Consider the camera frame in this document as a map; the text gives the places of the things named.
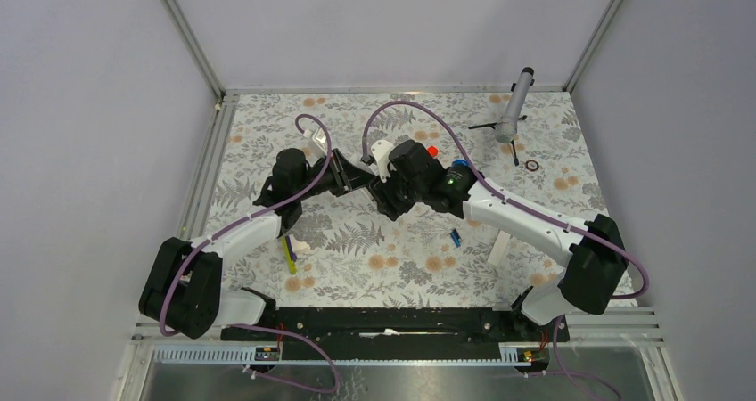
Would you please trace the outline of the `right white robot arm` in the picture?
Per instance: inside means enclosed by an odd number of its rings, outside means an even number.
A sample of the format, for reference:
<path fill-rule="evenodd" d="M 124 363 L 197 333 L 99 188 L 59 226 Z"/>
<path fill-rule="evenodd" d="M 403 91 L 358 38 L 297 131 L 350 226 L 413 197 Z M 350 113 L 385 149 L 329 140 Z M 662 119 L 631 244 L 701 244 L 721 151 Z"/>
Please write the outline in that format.
<path fill-rule="evenodd" d="M 377 141 L 369 146 L 367 159 L 378 169 L 368 190 L 390 220 L 422 203 L 508 233 L 563 267 L 554 280 L 528 288 L 512 304 L 511 326 L 520 339 L 534 340 L 556 317 L 576 310 L 605 312 L 628 267 L 616 250 L 620 237 L 609 217 L 565 217 L 476 176 L 469 163 L 443 167 L 414 140 L 399 145 Z"/>

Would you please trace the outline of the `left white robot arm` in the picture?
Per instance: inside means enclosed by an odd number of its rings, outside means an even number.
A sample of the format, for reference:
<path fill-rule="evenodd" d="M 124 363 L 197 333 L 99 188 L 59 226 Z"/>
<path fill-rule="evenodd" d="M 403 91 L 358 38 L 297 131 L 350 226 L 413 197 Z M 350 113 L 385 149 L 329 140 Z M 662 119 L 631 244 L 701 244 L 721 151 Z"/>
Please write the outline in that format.
<path fill-rule="evenodd" d="M 275 302 L 253 289 L 224 289 L 222 276 L 257 247 L 293 228 L 301 203 L 329 192 L 335 197 L 367 187 L 370 169 L 351 163 L 334 149 L 315 164 L 303 151 L 285 149 L 275 158 L 251 213 L 216 234 L 184 241 L 165 240 L 147 278 L 138 310 L 167 332 L 198 339 L 213 327 L 241 324 L 254 339 L 271 336 Z"/>

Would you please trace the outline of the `white rectangular stick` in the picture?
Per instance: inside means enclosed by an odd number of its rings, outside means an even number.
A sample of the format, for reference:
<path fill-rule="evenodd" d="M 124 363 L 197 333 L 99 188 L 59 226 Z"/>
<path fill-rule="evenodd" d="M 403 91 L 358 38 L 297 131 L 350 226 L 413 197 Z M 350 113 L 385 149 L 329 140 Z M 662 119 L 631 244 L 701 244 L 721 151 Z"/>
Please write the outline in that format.
<path fill-rule="evenodd" d="M 507 258 L 510 240 L 511 235 L 509 233 L 498 232 L 487 258 L 487 263 L 490 266 L 501 266 Z"/>

